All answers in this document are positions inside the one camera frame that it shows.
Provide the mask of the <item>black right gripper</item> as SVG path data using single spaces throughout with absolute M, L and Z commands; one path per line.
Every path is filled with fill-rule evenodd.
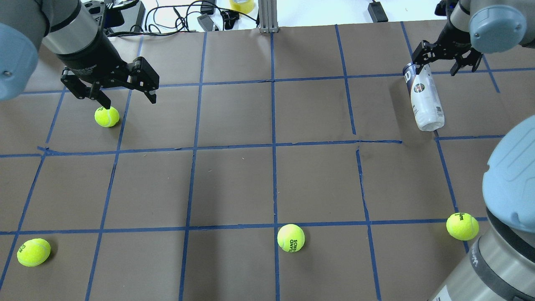
M 416 75 L 419 75 L 424 66 L 438 59 L 454 59 L 455 63 L 450 69 L 450 75 L 455 76 L 463 67 L 470 66 L 471 72 L 478 70 L 483 53 L 472 48 L 470 34 L 456 28 L 447 21 L 438 39 L 434 43 L 422 40 L 412 54 L 412 63 L 415 65 Z

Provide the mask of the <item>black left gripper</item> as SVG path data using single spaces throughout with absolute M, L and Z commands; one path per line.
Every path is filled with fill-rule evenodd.
M 95 100 L 105 109 L 111 108 L 111 99 L 101 91 L 102 86 L 118 87 L 130 76 L 126 61 L 103 32 L 97 32 L 90 45 L 76 53 L 55 55 L 68 68 L 61 74 L 64 86 L 77 99 Z M 151 104 L 157 102 L 159 74 L 145 57 L 137 57 L 132 62 L 132 83 Z

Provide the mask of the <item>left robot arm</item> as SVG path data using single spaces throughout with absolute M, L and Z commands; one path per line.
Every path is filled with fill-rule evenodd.
M 78 99 L 92 99 L 105 109 L 111 99 L 103 88 L 140 91 L 157 100 L 159 75 L 147 59 L 124 61 L 105 34 L 107 9 L 96 3 L 91 13 L 80 0 L 2 0 L 0 72 L 2 101 L 25 91 L 45 46 L 63 64 L 63 85 Z

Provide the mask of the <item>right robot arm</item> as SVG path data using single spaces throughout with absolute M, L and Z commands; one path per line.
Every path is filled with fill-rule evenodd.
M 441 0 L 436 15 L 446 23 L 435 42 L 422 40 L 403 68 L 413 115 L 421 131 L 445 123 L 430 63 L 453 60 L 450 74 L 475 72 L 485 54 L 517 46 L 534 48 L 533 0 Z M 466 125 L 501 134 L 483 174 L 488 229 L 468 213 L 454 213 L 448 233 L 472 246 L 430 296 L 430 301 L 533 301 L 534 299 L 534 116 L 507 109 L 489 117 L 466 113 Z

